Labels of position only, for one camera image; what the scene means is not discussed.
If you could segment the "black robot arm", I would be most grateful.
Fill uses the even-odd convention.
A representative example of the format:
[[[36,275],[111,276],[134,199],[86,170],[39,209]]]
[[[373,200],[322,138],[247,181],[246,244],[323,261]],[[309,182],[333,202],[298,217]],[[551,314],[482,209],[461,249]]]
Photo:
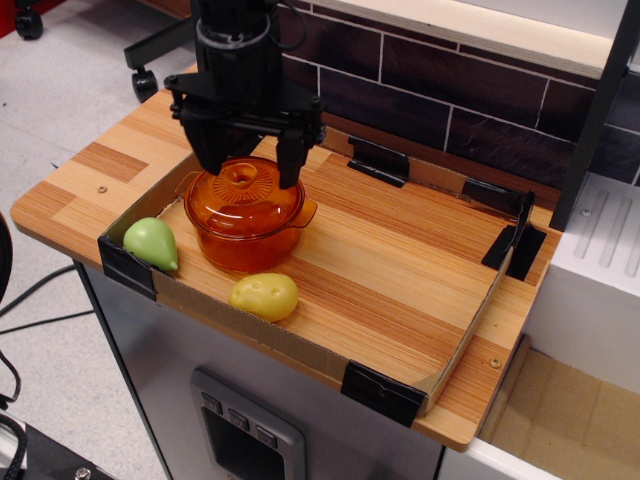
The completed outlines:
[[[279,186],[297,185],[309,150],[323,142],[325,104],[289,80],[283,54],[302,45],[281,40],[277,1],[195,1],[192,22],[197,70],[171,75],[171,112],[201,166],[220,173],[242,144],[276,138]]]

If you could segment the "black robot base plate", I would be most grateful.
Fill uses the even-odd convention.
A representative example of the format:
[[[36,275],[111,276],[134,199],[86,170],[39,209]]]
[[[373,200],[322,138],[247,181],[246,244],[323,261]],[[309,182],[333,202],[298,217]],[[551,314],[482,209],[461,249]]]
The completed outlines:
[[[1,412],[2,479],[114,479],[90,460]]]

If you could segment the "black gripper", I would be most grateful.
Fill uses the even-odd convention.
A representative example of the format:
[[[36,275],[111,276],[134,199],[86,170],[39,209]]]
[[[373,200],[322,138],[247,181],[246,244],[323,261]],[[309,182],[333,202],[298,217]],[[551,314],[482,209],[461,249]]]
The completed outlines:
[[[298,184],[309,150],[326,135],[324,103],[283,73],[278,25],[253,19],[247,25],[195,24],[198,71],[172,75],[172,116],[182,125],[201,166],[221,172],[237,132],[278,136],[279,187]]]

